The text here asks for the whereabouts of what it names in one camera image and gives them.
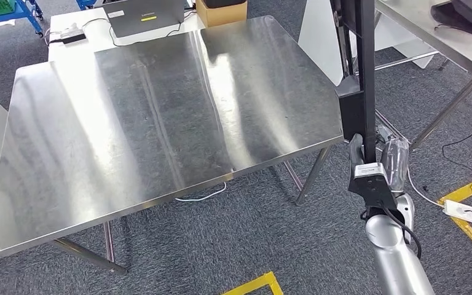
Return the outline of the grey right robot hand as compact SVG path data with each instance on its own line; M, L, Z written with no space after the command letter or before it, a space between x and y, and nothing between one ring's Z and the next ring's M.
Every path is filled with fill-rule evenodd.
M377 126L376 135L384 143L380 162L386 172L387 184L392 194L395 197L399 197L404 194L404 183L406 181L409 159L409 142L405 137L397 135L382 124ZM358 185L353 183L353 174L357 165L365 163L362 135L359 133L354 134L348 147L350 149L350 183L348 190L359 194Z

